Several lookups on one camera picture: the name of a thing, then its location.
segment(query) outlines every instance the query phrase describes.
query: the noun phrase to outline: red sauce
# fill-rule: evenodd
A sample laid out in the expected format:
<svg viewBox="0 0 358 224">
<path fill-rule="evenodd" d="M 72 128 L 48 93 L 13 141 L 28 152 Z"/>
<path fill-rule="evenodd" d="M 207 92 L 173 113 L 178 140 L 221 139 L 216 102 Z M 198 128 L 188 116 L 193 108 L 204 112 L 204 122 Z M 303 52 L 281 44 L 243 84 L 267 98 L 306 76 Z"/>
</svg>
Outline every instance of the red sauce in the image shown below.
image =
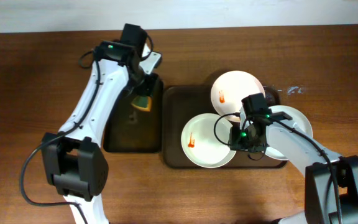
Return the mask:
<svg viewBox="0 0 358 224">
<path fill-rule="evenodd" d="M 190 142 L 187 145 L 188 147 L 194 147 L 196 140 L 193 139 L 193 133 L 190 133 Z"/>
<path fill-rule="evenodd" d="M 219 102 L 224 103 L 223 90 L 219 91 Z"/>
</svg>

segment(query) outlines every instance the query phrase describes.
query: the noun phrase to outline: white plate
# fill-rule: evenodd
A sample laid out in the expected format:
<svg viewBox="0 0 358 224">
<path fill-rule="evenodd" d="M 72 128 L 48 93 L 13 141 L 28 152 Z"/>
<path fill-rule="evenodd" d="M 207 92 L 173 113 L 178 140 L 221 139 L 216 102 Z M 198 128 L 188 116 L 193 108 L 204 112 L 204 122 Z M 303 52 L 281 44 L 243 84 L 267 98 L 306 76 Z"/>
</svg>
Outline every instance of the white plate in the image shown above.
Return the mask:
<svg viewBox="0 0 358 224">
<path fill-rule="evenodd" d="M 181 147 L 196 165 L 217 168 L 227 164 L 236 153 L 215 138 L 213 128 L 218 118 L 217 114 L 200 114 L 189 120 L 181 132 Z M 223 142 L 228 142 L 231 126 L 226 119 L 216 125 L 216 134 Z"/>
<path fill-rule="evenodd" d="M 253 75 L 242 71 L 231 71 L 221 75 L 212 86 L 211 102 L 221 116 L 228 113 L 240 112 L 241 100 L 245 97 L 263 93 L 265 90 Z M 227 116 L 226 119 L 240 122 L 236 116 Z"/>
<path fill-rule="evenodd" d="M 308 118 L 301 111 L 298 111 L 297 109 L 292 108 L 290 106 L 283 105 L 271 106 L 270 109 L 272 109 L 273 113 L 281 111 L 286 112 L 292 117 L 292 119 L 297 123 L 297 125 L 302 131 L 304 131 L 311 138 L 313 137 L 313 130 L 311 128 L 311 124 Z M 268 147 L 266 149 L 266 156 L 282 161 L 288 160 L 281 152 L 272 147 Z"/>
</svg>

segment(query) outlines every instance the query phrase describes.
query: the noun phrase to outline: white background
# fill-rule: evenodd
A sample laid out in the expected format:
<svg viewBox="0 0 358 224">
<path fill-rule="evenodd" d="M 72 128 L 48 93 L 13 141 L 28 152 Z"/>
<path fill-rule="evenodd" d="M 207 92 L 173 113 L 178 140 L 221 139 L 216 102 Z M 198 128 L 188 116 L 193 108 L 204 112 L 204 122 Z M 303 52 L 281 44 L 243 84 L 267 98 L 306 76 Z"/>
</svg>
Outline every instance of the white background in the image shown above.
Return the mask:
<svg viewBox="0 0 358 224">
<path fill-rule="evenodd" d="M 0 32 L 358 24 L 358 0 L 0 0 Z"/>
</svg>

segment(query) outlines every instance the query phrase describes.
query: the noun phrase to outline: brown wooden surface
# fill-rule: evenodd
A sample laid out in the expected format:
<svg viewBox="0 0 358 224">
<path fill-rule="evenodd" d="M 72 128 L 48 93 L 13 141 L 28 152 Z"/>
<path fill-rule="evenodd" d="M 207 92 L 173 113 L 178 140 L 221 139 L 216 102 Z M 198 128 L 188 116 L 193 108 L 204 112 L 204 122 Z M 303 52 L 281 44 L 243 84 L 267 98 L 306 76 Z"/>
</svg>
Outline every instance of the brown wooden surface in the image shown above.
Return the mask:
<svg viewBox="0 0 358 224">
<path fill-rule="evenodd" d="M 358 26 L 151 30 L 166 86 L 210 82 L 227 70 L 274 85 L 282 104 L 310 119 L 314 138 L 358 155 Z M 117 31 L 0 34 L 0 223 L 73 223 L 68 207 L 39 208 L 19 193 L 21 165 L 56 132 L 90 75 L 78 57 Z M 302 93 L 288 94 L 291 86 Z M 158 154 L 108 154 L 104 211 L 113 223 L 260 223 L 303 209 L 304 180 L 282 170 L 173 170 Z M 25 179 L 30 198 L 61 201 L 40 154 Z"/>
</svg>

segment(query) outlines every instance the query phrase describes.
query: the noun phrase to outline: orange stain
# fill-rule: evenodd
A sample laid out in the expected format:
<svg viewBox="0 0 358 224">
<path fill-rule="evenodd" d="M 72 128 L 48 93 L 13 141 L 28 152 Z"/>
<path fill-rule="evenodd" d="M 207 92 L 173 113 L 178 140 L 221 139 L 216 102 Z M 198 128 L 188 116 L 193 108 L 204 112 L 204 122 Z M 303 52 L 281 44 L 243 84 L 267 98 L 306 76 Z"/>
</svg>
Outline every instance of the orange stain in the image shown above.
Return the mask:
<svg viewBox="0 0 358 224">
<path fill-rule="evenodd" d="M 194 147 L 196 140 L 193 139 L 193 133 L 190 133 L 190 142 L 187 145 L 188 147 Z"/>
<path fill-rule="evenodd" d="M 224 103 L 223 90 L 219 91 L 219 102 Z"/>
</svg>

